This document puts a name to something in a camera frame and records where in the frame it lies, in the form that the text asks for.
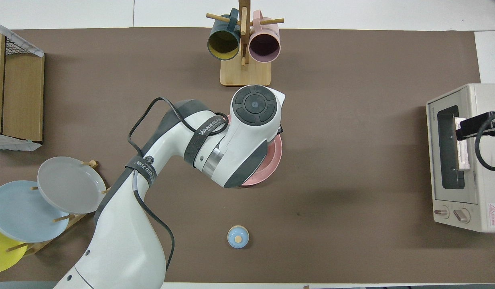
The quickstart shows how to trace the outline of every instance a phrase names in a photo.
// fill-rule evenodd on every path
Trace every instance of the pink mug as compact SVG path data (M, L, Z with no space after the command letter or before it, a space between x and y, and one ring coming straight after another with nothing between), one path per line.
M249 38L249 54L258 62L271 62L280 53L280 38L278 24L262 26L260 21L271 20L263 17L262 12L253 12L253 30Z

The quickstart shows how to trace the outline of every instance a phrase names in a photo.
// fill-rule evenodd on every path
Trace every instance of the circular button panel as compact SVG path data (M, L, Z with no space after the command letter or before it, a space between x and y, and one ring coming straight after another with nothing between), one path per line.
M233 97L233 112L245 124L261 126L276 114L276 97L262 85L246 86Z

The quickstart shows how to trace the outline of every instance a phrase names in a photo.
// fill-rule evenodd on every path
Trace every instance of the mug rack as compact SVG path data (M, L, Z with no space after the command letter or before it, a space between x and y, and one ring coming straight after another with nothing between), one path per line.
M240 52L231 60L221 61L220 82L224 86L271 84L271 63L250 61L248 43L251 35L251 0L239 0ZM207 18L229 22L229 18L207 13ZM261 21L260 24L279 24L284 19Z

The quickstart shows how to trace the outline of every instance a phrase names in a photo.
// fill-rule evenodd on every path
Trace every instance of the black strap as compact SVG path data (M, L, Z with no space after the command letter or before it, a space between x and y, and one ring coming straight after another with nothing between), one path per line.
M146 179L149 187L151 187L156 179L156 171L153 166L148 163L147 158L143 159L143 157L135 155L132 159L130 159L125 167L138 171Z
M199 150L201 150L201 147L207 140L207 137L209 137L209 134L211 134L211 132L213 132L216 128L218 128L221 124L225 122L226 121L220 115L214 115L213 117L209 118L209 120L204 122L194 132L194 135L192 136L189 144L187 145L187 148L185 149L185 154L183 154L183 159L195 168L194 160L196 159Z

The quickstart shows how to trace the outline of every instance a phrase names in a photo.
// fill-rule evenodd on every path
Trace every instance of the small blue bottle cap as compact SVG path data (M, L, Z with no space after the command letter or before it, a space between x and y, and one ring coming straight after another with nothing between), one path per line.
M246 228L237 225L233 226L228 232L228 243L231 247L240 249L248 244L249 232Z

